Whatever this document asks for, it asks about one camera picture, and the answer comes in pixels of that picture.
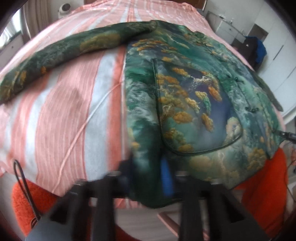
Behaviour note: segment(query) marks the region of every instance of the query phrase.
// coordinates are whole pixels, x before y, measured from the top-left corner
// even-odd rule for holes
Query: pink and white striped fabric
[[[0,73],[69,35],[110,24],[163,20],[185,25],[223,43],[189,4],[161,0],[99,0],[53,23],[26,44]],[[128,157],[124,46],[85,54],[63,64],[10,103],[0,106],[0,168],[21,163],[26,177],[63,195],[79,178],[95,180]]]

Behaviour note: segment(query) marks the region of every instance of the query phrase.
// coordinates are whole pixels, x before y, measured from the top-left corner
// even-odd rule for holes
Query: wooden headboard
[[[89,4],[89,3],[93,3],[96,0],[84,0],[84,4]],[[186,2],[188,4],[191,4],[193,7],[195,8],[199,8],[204,10],[205,9],[205,5],[207,3],[207,0],[169,0],[172,2],[177,2],[177,3],[183,3]]]

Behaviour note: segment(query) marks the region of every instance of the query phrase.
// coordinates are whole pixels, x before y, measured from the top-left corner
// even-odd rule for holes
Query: bedspread
[[[223,43],[247,62],[191,5],[156,0],[97,1],[53,23],[23,47],[0,73],[74,33],[130,21],[165,20]],[[18,159],[26,177],[57,195],[78,179],[95,180],[129,155],[124,104],[125,47],[80,56],[46,73],[0,106],[0,167]]]

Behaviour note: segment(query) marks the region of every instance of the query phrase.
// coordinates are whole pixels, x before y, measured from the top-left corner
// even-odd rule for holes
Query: beige curtain
[[[24,41],[35,37],[51,23],[50,0],[28,0],[21,9],[21,25]]]

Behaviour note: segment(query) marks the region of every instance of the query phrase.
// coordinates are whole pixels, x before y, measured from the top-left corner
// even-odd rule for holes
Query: patch pocket
[[[153,68],[161,136],[171,151],[202,154],[241,137],[233,105],[211,73],[156,59]]]

